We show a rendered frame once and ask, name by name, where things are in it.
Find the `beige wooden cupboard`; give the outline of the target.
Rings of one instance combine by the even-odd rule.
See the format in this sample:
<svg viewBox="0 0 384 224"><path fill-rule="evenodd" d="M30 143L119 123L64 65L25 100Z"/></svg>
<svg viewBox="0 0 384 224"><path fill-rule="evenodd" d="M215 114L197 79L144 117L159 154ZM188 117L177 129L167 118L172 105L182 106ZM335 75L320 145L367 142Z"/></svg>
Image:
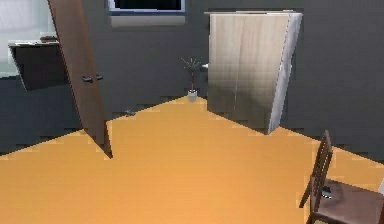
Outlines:
<svg viewBox="0 0 384 224"><path fill-rule="evenodd" d="M279 125L303 14L211 12L207 109L263 134Z"/></svg>

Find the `white framed window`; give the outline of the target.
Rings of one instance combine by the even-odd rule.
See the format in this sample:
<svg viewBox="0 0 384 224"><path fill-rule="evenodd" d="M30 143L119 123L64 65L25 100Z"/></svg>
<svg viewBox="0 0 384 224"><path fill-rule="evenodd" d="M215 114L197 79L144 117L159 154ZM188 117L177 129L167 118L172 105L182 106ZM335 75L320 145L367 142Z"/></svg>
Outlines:
<svg viewBox="0 0 384 224"><path fill-rule="evenodd" d="M186 0L107 0L111 15L183 14Z"/></svg>

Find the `dark wall-mounted cabinet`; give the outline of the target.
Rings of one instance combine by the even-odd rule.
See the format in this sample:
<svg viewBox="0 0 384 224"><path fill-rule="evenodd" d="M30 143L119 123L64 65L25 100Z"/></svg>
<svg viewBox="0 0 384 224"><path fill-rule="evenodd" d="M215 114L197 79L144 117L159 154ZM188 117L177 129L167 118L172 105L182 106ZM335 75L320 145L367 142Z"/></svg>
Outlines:
<svg viewBox="0 0 384 224"><path fill-rule="evenodd" d="M8 44L26 91L68 84L67 71L55 36Z"/></svg>

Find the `house plant in white pot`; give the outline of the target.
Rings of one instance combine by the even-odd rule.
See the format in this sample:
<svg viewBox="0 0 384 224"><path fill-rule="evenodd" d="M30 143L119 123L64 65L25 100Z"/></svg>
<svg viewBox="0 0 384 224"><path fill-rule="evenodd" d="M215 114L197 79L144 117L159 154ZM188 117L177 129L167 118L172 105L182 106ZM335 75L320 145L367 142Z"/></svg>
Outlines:
<svg viewBox="0 0 384 224"><path fill-rule="evenodd" d="M193 57L188 60L182 58L182 62L184 63L184 68L188 71L191 79L191 88L187 92L187 97L190 102L195 102L197 99L197 90L195 89L195 71L201 68L202 63Z"/></svg>

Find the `brown room door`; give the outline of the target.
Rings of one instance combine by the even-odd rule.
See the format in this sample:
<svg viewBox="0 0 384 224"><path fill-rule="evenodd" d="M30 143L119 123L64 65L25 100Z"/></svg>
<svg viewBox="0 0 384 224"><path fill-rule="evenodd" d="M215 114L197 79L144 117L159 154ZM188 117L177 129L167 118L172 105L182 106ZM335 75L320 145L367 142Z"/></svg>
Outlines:
<svg viewBox="0 0 384 224"><path fill-rule="evenodd" d="M82 0L47 0L82 129L112 158ZM92 76L86 83L81 76Z"/></svg>

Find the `dark brown wooden chair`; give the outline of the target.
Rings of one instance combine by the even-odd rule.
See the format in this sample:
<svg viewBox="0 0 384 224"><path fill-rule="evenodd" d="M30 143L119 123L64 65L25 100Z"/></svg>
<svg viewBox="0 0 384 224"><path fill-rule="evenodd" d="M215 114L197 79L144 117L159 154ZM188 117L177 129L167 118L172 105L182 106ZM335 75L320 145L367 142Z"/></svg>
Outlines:
<svg viewBox="0 0 384 224"><path fill-rule="evenodd" d="M305 224L384 224L384 195L327 177L333 156L329 131L325 130L317 150L313 170L299 207L309 202ZM331 191L331 199L321 196Z"/></svg>

